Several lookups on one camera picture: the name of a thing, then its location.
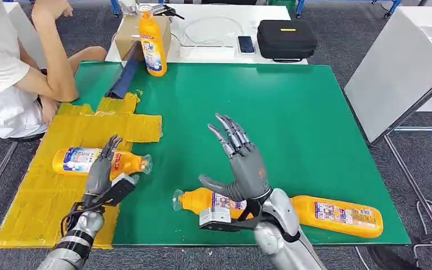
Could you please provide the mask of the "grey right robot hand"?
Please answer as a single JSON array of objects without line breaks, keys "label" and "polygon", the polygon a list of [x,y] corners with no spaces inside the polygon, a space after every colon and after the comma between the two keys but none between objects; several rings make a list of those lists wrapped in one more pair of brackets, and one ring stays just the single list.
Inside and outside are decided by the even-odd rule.
[{"label": "grey right robot hand", "polygon": [[232,118],[219,113],[216,113],[215,117],[223,126],[225,134],[212,124],[208,124],[208,129],[216,136],[226,153],[234,180],[225,184],[201,174],[199,181],[202,186],[233,201],[258,199],[268,194],[271,187],[266,166],[256,145]]}]

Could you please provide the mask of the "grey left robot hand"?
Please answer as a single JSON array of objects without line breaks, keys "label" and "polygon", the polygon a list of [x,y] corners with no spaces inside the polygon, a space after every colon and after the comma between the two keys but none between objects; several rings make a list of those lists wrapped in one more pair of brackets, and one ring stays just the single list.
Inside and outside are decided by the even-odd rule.
[{"label": "grey left robot hand", "polygon": [[98,196],[107,189],[113,156],[121,141],[116,134],[111,136],[92,163],[86,178],[84,197]]}]

